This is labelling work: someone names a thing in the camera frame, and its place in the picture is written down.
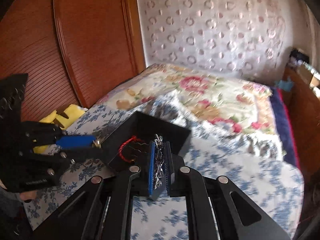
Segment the yellow cloth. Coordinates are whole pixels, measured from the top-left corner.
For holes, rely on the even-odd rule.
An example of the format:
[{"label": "yellow cloth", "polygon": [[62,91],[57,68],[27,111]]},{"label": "yellow cloth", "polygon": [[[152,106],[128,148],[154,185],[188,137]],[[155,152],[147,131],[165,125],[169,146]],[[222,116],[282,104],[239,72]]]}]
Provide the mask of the yellow cloth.
[{"label": "yellow cloth", "polygon": [[[64,128],[61,129],[65,130],[70,125],[72,125],[81,115],[83,115],[85,113],[85,110],[84,108],[79,107],[77,105],[70,105],[64,110],[64,113],[69,117],[69,119],[57,114],[57,110],[54,110],[51,114],[41,119],[39,122],[54,123],[53,120],[57,119],[64,126]],[[35,153],[43,153],[46,148],[47,145],[37,146],[33,148],[33,151]]]}]

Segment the brown wooden furniture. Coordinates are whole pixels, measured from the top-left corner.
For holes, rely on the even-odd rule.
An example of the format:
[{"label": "brown wooden furniture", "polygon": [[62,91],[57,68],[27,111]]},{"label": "brown wooden furniture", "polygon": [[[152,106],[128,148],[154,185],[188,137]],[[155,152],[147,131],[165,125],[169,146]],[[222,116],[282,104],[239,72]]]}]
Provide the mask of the brown wooden furniture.
[{"label": "brown wooden furniture", "polygon": [[0,22],[0,78],[29,73],[23,120],[91,107],[144,68],[136,0],[15,0]]},{"label": "brown wooden furniture", "polygon": [[287,105],[305,182],[320,169],[320,100],[300,76],[286,68],[284,80],[294,82]]}]

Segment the blue and white floral tablecloth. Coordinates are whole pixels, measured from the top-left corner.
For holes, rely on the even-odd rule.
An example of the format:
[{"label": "blue and white floral tablecloth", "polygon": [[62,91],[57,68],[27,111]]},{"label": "blue and white floral tablecloth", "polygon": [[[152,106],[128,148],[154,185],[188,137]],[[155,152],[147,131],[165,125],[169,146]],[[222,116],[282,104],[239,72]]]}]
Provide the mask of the blue and white floral tablecloth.
[{"label": "blue and white floral tablecloth", "polygon": [[[181,105],[174,92],[128,112],[96,105],[69,127],[68,132],[105,138],[135,110],[191,129],[193,137],[185,157],[186,164],[207,177],[228,176],[293,237],[303,200],[304,184],[300,171],[285,162],[255,156],[257,151],[260,156],[270,156],[266,153],[268,147],[261,138],[256,138],[257,135],[230,136],[207,121],[198,122]],[[52,146],[48,154],[56,150]],[[45,189],[41,198],[25,203],[33,229],[93,175],[107,178],[112,173],[99,160],[76,163],[61,177],[60,187]],[[165,193],[157,201],[135,197],[131,239],[188,239],[184,198],[168,198]]]}]

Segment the wallpaper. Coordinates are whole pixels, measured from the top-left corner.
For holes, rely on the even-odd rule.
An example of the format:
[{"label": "wallpaper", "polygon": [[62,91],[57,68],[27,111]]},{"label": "wallpaper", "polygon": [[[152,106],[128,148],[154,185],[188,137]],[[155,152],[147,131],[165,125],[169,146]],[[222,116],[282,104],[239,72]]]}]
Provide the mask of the wallpaper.
[{"label": "wallpaper", "polygon": [[276,0],[138,0],[146,60],[269,83],[285,22]]}]

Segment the dark blue mattress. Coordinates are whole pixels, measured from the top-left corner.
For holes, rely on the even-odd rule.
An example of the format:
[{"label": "dark blue mattress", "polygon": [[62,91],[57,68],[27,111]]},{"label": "dark blue mattress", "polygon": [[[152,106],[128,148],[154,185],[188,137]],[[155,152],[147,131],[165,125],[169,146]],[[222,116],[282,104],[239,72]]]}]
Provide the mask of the dark blue mattress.
[{"label": "dark blue mattress", "polygon": [[290,121],[288,120],[285,105],[282,97],[275,87],[270,87],[273,95],[270,97],[273,112],[276,118],[276,127],[278,134],[283,143],[283,148],[287,152],[284,156],[284,161],[292,164],[295,167],[299,166],[299,161],[296,155],[296,147],[294,144],[294,138],[292,136]]}]

